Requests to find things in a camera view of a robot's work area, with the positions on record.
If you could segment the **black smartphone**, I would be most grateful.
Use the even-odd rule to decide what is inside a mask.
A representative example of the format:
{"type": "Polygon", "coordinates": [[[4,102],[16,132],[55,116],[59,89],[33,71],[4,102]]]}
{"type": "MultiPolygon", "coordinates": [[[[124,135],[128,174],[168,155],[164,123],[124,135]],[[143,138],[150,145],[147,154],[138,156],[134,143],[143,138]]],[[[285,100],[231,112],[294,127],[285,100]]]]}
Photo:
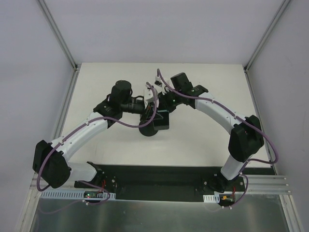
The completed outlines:
{"type": "Polygon", "coordinates": [[[156,130],[168,130],[169,129],[169,111],[164,110],[163,120],[153,120],[154,127],[156,130]]]}

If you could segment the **black phone stand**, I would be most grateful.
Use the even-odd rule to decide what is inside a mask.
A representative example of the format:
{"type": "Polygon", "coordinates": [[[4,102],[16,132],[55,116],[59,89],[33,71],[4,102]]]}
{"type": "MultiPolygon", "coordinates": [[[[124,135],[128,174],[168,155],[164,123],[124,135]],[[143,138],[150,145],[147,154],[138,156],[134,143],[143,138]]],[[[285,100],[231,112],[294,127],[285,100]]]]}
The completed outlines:
{"type": "Polygon", "coordinates": [[[155,129],[154,123],[151,122],[144,127],[139,128],[139,132],[146,137],[152,137],[158,133],[158,130],[155,129]]]}

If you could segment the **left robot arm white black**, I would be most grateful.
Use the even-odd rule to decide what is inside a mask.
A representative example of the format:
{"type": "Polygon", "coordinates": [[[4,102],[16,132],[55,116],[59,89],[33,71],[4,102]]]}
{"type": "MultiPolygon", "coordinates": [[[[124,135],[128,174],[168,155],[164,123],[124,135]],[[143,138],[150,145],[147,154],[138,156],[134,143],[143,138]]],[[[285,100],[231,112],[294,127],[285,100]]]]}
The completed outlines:
{"type": "Polygon", "coordinates": [[[80,182],[91,188],[102,186],[104,174],[98,166],[89,161],[72,163],[70,159],[85,143],[114,123],[128,127],[129,124],[120,120],[123,113],[140,115],[140,123],[136,126],[138,129],[154,127],[155,115],[163,101],[162,92],[147,83],[143,96],[133,97],[132,93],[128,81],[117,81],[106,99],[73,130],[51,142],[41,140],[37,143],[33,170],[38,175],[36,181],[38,191],[46,190],[40,186],[41,179],[47,182],[48,187],[54,189],[61,187],[67,181],[80,182]]]}

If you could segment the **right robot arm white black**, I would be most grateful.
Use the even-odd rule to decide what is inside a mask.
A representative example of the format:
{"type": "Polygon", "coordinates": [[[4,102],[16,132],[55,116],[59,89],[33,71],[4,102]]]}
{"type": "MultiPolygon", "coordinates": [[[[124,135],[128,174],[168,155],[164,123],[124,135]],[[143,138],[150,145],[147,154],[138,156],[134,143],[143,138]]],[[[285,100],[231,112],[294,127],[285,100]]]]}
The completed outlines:
{"type": "Polygon", "coordinates": [[[232,188],[247,160],[264,146],[258,117],[238,115],[218,102],[202,85],[193,86],[183,72],[171,78],[170,86],[158,70],[156,81],[162,84],[161,99],[172,110],[179,104],[189,105],[212,118],[230,135],[229,157],[220,172],[208,181],[208,187],[220,193],[232,188]]]}

